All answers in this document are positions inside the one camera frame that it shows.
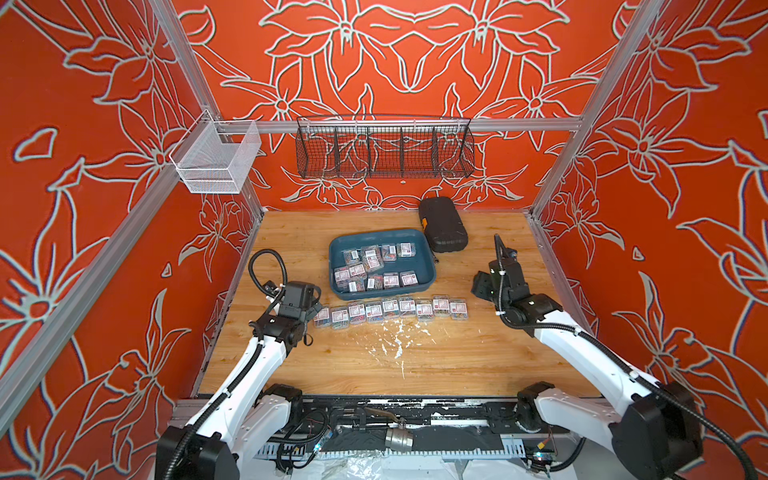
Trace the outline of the removed paper clip box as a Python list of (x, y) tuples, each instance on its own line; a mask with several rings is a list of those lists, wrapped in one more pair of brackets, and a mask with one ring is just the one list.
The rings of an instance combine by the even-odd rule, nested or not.
[(347, 307), (334, 307), (330, 310), (331, 328), (346, 329), (350, 326), (350, 316)]
[(366, 306), (364, 302), (351, 302), (347, 305), (349, 322), (351, 325), (364, 324), (367, 321)]
[(326, 328), (331, 325), (330, 310), (328, 307), (323, 307), (313, 319), (313, 324), (316, 328)]
[(383, 299), (382, 309), (385, 319), (396, 319), (401, 316), (399, 301), (396, 298)]
[(436, 317), (450, 317), (450, 297), (447, 295), (434, 295), (432, 297), (432, 309)]
[(401, 317), (415, 317), (416, 313), (416, 301), (412, 297), (400, 297), (398, 299), (398, 305)]
[(367, 302), (365, 304), (366, 321), (368, 323), (380, 323), (384, 321), (383, 307), (380, 302)]
[(463, 299), (451, 299), (449, 309), (453, 320), (465, 321), (469, 318), (468, 305)]

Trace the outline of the blue plastic storage tray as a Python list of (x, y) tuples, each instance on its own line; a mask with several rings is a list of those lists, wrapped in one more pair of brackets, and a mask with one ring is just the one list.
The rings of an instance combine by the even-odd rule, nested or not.
[[(416, 246), (416, 255), (411, 258), (399, 258), (396, 245), (400, 242), (413, 242)], [(352, 251), (357, 252), (358, 261), (365, 264), (372, 254), (378, 249), (378, 268), (368, 271), (363, 270), (363, 287), (356, 291), (349, 289), (348, 283), (337, 282), (337, 271), (348, 267), (347, 258)], [(398, 273), (414, 271), (419, 284), (404, 287), (401, 284), (396, 289), (383, 287), (383, 275), (386, 273)], [(347, 234), (334, 238), (328, 247), (328, 274), (331, 291), (341, 300), (363, 300), (378, 297), (380, 295), (407, 295), (428, 290), (437, 279), (437, 269), (432, 251), (425, 235), (417, 229), (395, 229), (371, 231), (356, 234)]]

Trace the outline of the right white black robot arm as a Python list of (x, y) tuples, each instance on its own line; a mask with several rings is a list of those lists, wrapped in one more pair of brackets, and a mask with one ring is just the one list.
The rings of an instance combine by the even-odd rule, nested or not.
[(664, 384), (640, 371), (580, 325), (545, 294), (533, 294), (517, 252), (494, 238), (494, 260), (478, 272), (471, 292), (489, 301), (501, 322), (548, 346), (598, 389), (599, 399), (564, 393), (548, 382), (517, 394), (513, 420), (537, 433), (560, 426), (612, 452), (636, 479), (675, 479), (703, 454), (709, 431), (736, 457), (747, 479), (757, 470), (746, 451), (725, 430), (703, 416), (692, 393), (678, 382)]

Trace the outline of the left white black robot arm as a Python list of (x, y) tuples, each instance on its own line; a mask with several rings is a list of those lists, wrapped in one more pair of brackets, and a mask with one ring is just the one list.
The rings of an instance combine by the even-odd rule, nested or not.
[(237, 479), (265, 444), (280, 450), (317, 446), (329, 432), (329, 416), (318, 409), (319, 425), (306, 437), (298, 437), (299, 428), (311, 417), (302, 410), (301, 391), (266, 385), (295, 347), (311, 343), (308, 325), (322, 309), (322, 290), (291, 281), (286, 273), (278, 283), (256, 286), (269, 304), (250, 322), (252, 336), (246, 350), (212, 398), (184, 426), (170, 426), (161, 436), (155, 478)]

